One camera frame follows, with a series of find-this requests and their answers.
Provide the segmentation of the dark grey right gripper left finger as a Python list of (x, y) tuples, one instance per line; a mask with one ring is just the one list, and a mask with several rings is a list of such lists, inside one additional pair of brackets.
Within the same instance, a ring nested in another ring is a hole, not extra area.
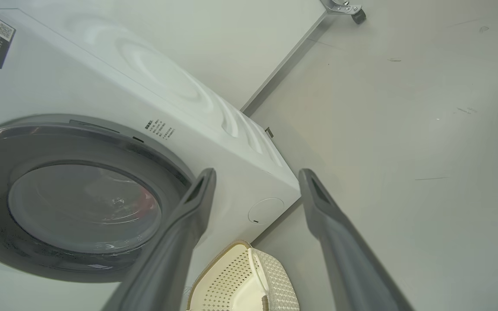
[(215, 169), (204, 169), (101, 311), (179, 311), (193, 250), (209, 224), (215, 188)]

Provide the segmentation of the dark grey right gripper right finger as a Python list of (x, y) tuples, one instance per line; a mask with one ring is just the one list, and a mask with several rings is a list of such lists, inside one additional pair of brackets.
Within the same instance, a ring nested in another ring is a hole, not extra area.
[(337, 311), (415, 311), (316, 173), (298, 173), (306, 223), (320, 242)]

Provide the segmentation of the red garment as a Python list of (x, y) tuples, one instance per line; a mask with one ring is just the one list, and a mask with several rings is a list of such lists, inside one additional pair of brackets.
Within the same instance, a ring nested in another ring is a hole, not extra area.
[(144, 187), (140, 186), (140, 196), (137, 199), (136, 216), (138, 218), (146, 217), (155, 213), (158, 208), (157, 199)]

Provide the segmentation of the cream perforated laundry basket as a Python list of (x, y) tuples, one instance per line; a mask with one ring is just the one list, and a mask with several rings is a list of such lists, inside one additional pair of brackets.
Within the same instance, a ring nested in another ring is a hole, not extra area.
[(300, 311), (300, 307), (279, 260), (237, 240), (194, 282), (186, 311)]

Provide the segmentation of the white front-load washing machine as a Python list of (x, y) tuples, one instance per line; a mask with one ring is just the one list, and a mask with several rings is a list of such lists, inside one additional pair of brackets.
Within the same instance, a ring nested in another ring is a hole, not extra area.
[[(42, 114), (100, 118), (162, 143), (192, 171), (191, 186), (215, 169), (184, 289), (229, 243), (265, 231), (248, 219), (253, 205), (276, 197), (287, 210), (300, 197), (261, 126), (91, 2), (0, 0), (0, 19), (16, 28), (0, 69), (0, 125)], [(122, 281), (57, 281), (0, 263), (0, 311), (101, 311)]]

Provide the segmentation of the round white filter cover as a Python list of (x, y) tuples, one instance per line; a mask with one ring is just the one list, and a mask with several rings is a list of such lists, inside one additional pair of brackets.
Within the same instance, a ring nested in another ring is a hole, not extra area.
[(270, 225), (285, 211), (282, 200), (271, 197), (259, 201), (248, 212), (248, 219), (256, 225)]

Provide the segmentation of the black caster wheel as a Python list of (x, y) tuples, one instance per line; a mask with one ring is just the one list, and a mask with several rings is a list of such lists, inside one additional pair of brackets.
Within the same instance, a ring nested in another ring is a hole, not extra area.
[(351, 16), (356, 24), (367, 20), (361, 5), (352, 5), (350, 0), (320, 0), (328, 15)]

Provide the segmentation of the grey metal frame rail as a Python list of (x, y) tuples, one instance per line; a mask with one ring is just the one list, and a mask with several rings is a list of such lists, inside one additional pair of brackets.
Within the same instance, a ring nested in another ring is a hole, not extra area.
[(323, 16), (310, 28), (310, 30), (296, 44), (292, 51), (284, 58), (282, 63), (271, 73), (270, 77), (255, 92), (251, 99), (243, 106), (241, 112), (247, 116), (253, 115), (265, 102), (273, 91), (281, 84), (288, 74), (295, 68), (311, 47), (318, 42), (321, 36), (330, 28), (336, 16), (323, 14)]

